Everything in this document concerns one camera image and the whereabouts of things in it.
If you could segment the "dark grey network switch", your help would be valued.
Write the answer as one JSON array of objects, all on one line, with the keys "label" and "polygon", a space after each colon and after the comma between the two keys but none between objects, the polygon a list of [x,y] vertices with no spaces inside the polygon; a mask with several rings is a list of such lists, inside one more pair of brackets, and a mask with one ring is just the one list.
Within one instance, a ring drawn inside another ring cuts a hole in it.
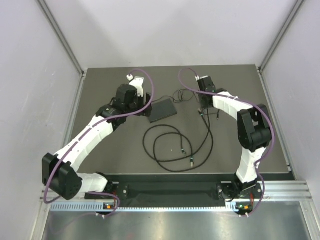
[{"label": "dark grey network switch", "polygon": [[152,103],[151,105],[152,111],[148,117],[148,120],[151,124],[177,114],[176,107],[171,99],[165,99],[156,103]]}]

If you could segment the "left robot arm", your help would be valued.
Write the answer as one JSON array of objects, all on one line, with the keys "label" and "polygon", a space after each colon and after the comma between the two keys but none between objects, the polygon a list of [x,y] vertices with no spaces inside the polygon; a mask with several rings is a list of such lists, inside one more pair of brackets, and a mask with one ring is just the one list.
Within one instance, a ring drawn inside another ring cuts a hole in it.
[{"label": "left robot arm", "polygon": [[102,106],[70,143],[42,158],[42,182],[47,191],[52,190],[65,200],[79,193],[97,192],[105,199],[113,194],[113,185],[102,173],[78,170],[89,154],[129,116],[150,116],[152,96],[144,93],[143,84],[141,77],[122,84],[110,103]]}]

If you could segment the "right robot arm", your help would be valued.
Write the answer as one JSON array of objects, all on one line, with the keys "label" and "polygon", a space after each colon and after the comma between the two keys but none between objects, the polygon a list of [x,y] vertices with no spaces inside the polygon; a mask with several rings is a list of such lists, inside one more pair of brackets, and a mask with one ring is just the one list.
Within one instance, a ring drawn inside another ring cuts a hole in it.
[{"label": "right robot arm", "polygon": [[227,90],[217,89],[210,76],[199,77],[200,102],[204,107],[213,107],[229,115],[237,122],[238,141],[242,147],[240,164],[232,181],[233,195],[245,198],[257,184],[259,160],[272,140],[269,113],[264,104],[257,107],[243,102]]}]

